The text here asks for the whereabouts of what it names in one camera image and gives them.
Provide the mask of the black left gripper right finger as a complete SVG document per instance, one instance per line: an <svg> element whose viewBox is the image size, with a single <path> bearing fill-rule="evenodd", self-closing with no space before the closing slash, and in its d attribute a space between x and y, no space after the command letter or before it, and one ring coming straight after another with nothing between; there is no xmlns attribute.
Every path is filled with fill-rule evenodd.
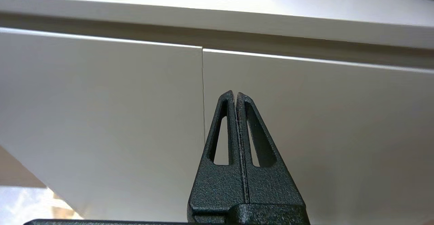
<svg viewBox="0 0 434 225"><path fill-rule="evenodd" d="M237 121L248 203L304 206L253 99L237 95Z"/></svg>

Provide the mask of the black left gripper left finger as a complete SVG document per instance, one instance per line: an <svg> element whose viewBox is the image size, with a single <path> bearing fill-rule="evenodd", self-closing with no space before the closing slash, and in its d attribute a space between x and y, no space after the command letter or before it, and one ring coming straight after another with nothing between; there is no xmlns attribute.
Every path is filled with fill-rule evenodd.
<svg viewBox="0 0 434 225"><path fill-rule="evenodd" d="M227 121L228 164L215 164L221 122ZM216 104L203 154L188 201L188 216L225 216L245 202L233 91L223 93Z"/></svg>

